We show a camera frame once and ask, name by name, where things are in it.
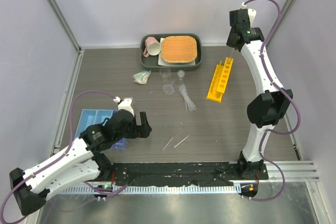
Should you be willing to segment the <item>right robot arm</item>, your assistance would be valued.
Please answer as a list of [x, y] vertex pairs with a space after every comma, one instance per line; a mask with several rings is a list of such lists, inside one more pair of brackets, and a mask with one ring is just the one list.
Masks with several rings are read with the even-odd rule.
[[247, 106], [250, 131], [237, 161], [242, 179], [254, 179], [264, 170], [264, 150], [271, 130], [275, 128], [290, 105], [293, 93], [276, 84], [276, 74], [263, 46], [264, 36], [252, 27], [255, 10], [237, 9], [229, 13], [230, 32], [227, 46], [238, 50], [246, 60], [256, 87], [256, 97]]

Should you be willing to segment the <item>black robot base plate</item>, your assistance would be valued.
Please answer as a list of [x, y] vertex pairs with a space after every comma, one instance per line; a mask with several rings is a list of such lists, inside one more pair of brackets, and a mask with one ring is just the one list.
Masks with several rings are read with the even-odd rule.
[[233, 162], [114, 163], [105, 178], [90, 182], [115, 182], [117, 186], [182, 187], [226, 186], [234, 180], [268, 180], [266, 165], [259, 170], [240, 171]]

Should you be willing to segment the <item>clear glass test tube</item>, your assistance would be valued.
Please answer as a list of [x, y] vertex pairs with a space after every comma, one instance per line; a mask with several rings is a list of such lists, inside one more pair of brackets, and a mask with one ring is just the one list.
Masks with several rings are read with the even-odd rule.
[[234, 54], [234, 51], [235, 51], [235, 49], [233, 48], [233, 49], [231, 50], [230, 56], [228, 57], [228, 63], [229, 63], [229, 64], [231, 64], [231, 62], [233, 61], [233, 54]]
[[178, 127], [176, 133], [170, 138], [170, 140], [169, 140], [169, 141], [166, 143], [166, 145], [162, 148], [162, 151], [164, 151], [164, 150], [168, 147], [168, 145], [172, 142], [172, 140], [178, 135], [180, 129], [181, 129], [181, 126]]
[[180, 142], [178, 142], [173, 148], [178, 147], [179, 145], [181, 145], [185, 140], [187, 140], [189, 138], [189, 135], [186, 136], [185, 138], [183, 138]]

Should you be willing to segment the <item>yellow test tube rack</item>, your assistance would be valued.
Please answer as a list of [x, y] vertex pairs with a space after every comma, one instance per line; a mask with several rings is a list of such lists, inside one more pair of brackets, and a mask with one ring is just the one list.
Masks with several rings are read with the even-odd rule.
[[224, 63], [220, 62], [216, 65], [212, 81], [207, 93], [206, 98], [218, 103], [222, 102], [223, 95], [225, 93], [230, 72], [232, 69], [234, 59], [227, 57]]

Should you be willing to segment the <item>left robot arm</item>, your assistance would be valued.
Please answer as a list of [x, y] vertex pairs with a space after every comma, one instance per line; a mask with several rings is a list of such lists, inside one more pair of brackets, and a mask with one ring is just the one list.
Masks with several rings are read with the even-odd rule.
[[141, 124], [127, 110], [119, 110], [102, 123], [88, 126], [62, 151], [30, 169], [16, 168], [9, 174], [10, 186], [23, 216], [40, 209], [53, 196], [77, 183], [107, 181], [112, 164], [103, 154], [123, 138], [147, 138], [150, 127], [145, 112]]

